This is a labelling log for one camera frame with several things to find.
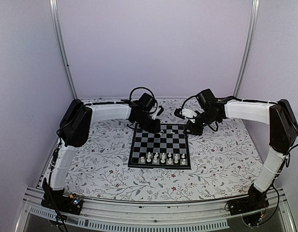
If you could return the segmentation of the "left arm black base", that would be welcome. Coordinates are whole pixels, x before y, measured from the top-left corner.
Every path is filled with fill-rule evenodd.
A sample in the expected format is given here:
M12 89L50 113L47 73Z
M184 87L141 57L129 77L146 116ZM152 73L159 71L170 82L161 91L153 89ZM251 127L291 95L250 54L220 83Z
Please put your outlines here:
M80 215L83 207L83 196L75 193L65 196L63 189L53 190L47 183L46 178L43 180L42 188L44 195L41 206L59 212Z

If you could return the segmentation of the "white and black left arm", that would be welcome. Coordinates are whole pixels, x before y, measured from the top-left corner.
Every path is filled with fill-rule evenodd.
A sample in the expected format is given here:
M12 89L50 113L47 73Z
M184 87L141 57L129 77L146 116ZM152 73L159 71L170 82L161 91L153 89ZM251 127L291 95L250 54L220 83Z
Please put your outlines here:
M127 119L147 132L158 133L160 120L157 117L163 110L157 100L146 93L135 101L85 103L74 99L57 130L59 141L51 161L51 174L43 181L43 190L49 193L46 198L48 203L56 210L66 206L66 199L60 194L64 192L65 179L73 157L88 140L91 124Z

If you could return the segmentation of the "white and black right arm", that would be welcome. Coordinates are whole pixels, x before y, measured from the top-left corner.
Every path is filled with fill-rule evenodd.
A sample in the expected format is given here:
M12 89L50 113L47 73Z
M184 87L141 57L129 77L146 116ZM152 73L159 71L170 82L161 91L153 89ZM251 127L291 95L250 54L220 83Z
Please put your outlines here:
M298 146L298 123L288 100L261 101L239 99L234 96L217 98L210 89L194 95L201 113L181 106L175 115L187 119L186 130L202 135L204 127L219 124L224 119L242 119L268 125L269 151L262 170L244 199L244 207L254 211L263 202L261 194L268 191L284 166L289 166L290 152Z

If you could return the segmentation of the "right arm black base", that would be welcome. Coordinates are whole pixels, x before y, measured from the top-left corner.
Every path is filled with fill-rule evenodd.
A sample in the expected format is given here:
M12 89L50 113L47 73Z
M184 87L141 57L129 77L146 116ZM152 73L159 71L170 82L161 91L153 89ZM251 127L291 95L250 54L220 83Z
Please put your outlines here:
M225 209L230 212L230 215L239 215L250 213L243 216L243 222L250 227L259 226L268 211L269 201L267 192L260 192L251 186L248 190L248 196L229 200Z

